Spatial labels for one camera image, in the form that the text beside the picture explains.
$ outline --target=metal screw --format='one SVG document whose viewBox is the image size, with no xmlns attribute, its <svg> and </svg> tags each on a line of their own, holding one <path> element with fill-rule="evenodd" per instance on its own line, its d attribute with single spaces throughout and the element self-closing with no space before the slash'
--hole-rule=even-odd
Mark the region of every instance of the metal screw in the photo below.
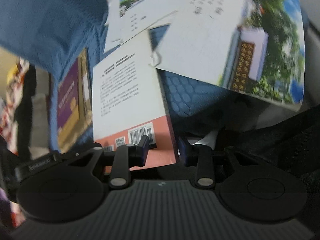
<svg viewBox="0 0 320 240">
<path fill-rule="evenodd" d="M 213 179 L 210 178 L 200 178 L 198 179 L 198 184 L 200 186 L 211 186 L 213 184 Z"/>
<path fill-rule="evenodd" d="M 110 181 L 110 183 L 113 185 L 113 186 L 123 186 L 124 184 L 127 183 L 127 180 L 124 179 L 124 178 L 114 178 Z"/>
</svg>

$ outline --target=purple book cover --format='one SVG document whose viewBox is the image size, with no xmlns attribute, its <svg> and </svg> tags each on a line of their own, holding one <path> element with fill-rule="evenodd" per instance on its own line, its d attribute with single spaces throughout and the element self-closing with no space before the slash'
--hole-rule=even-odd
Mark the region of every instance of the purple book cover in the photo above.
<svg viewBox="0 0 320 240">
<path fill-rule="evenodd" d="M 58 133 L 78 105 L 78 59 L 58 87 Z"/>
</svg>

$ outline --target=book cover with building photo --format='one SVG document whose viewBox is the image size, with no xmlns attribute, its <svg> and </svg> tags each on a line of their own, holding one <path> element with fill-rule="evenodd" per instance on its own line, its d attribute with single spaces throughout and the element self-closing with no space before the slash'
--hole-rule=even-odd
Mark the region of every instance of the book cover with building photo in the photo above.
<svg viewBox="0 0 320 240">
<path fill-rule="evenodd" d="M 158 20 L 179 10 L 184 0 L 119 0 L 118 23 L 125 43 Z"/>
<path fill-rule="evenodd" d="M 248 0 L 244 14 L 219 85 L 298 110 L 305 61 L 299 0 Z"/>
<path fill-rule="evenodd" d="M 153 55 L 159 69 L 292 110 L 302 104 L 299 0 L 186 0 Z"/>
</svg>

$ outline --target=white book cover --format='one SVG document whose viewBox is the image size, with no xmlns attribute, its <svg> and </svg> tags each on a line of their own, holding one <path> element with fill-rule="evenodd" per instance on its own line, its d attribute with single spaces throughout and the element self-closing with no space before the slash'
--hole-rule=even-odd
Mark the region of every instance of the white book cover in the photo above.
<svg viewBox="0 0 320 240">
<path fill-rule="evenodd" d="M 104 46 L 104 53 L 121 44 L 121 25 L 118 10 L 118 0 L 108 4 L 108 25 L 107 37 Z"/>
<path fill-rule="evenodd" d="M 305 57 L 299 0 L 186 0 L 154 57 L 159 69 L 297 111 Z"/>
<path fill-rule="evenodd" d="M 119 0 L 122 42 L 177 11 L 184 0 Z"/>
<path fill-rule="evenodd" d="M 149 65 L 152 49 L 143 31 L 116 49 L 93 69 L 94 141 L 110 150 L 150 138 L 145 168 L 176 162 L 166 101 L 157 70 Z"/>
</svg>

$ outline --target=book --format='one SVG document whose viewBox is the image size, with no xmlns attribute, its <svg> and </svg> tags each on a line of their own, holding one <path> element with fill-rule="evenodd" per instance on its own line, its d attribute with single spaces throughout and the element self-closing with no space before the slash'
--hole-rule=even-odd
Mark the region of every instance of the book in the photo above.
<svg viewBox="0 0 320 240">
<path fill-rule="evenodd" d="M 122 43 L 177 11 L 184 0 L 119 0 Z"/>
<path fill-rule="evenodd" d="M 150 139 L 144 168 L 176 162 L 171 119 L 157 70 L 149 65 L 149 33 L 141 32 L 93 69 L 93 139 L 106 150 Z"/>
<path fill-rule="evenodd" d="M 156 67 L 295 111 L 304 88 L 299 0 L 186 0 Z"/>
<path fill-rule="evenodd" d="M 79 120 L 78 59 L 58 86 L 58 143 L 63 145 Z"/>
<path fill-rule="evenodd" d="M 62 153 L 67 152 L 76 143 L 78 138 L 92 124 L 92 93 L 86 49 L 82 50 L 75 63 L 71 67 L 70 71 L 72 71 L 73 73 L 77 72 L 76 90 L 78 96 L 78 118 L 76 119 L 76 121 L 70 123 L 69 127 L 67 127 L 68 133 L 65 133 L 64 140 L 59 140 L 58 136 L 58 143 Z"/>
<path fill-rule="evenodd" d="M 161 27 L 164 25 L 169 25 L 174 20 L 177 11 L 173 11 L 171 14 L 159 19 L 152 25 L 148 27 L 148 30 Z M 108 15 L 108 32 L 106 36 L 106 42 L 104 46 L 104 53 L 107 51 L 117 47 L 121 43 L 123 43 L 121 39 L 121 25 L 120 25 L 120 17 L 119 17 L 119 6 L 118 0 L 116 1 L 116 6 L 113 4 L 109 4 L 109 15 Z"/>
</svg>

